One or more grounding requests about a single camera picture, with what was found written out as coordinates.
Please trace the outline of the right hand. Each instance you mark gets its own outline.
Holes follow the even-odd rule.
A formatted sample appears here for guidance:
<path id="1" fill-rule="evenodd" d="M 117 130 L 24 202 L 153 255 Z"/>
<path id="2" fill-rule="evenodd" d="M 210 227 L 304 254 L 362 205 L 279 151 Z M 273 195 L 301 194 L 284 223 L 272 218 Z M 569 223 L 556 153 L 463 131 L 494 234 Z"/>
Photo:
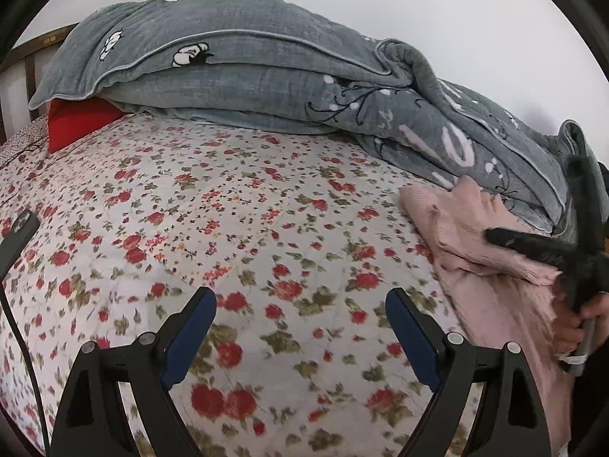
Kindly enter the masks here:
<path id="1" fill-rule="evenodd" d="M 583 342 L 584 332 L 580 324 L 587 319 L 596 320 L 595 336 L 593 337 L 594 352 L 608 339 L 609 296 L 607 292 L 596 294 L 587 301 L 576 314 L 566 303 L 567 293 L 559 280 L 552 286 L 552 307 L 555 318 L 552 322 L 552 349 L 557 355 L 573 352 Z"/>

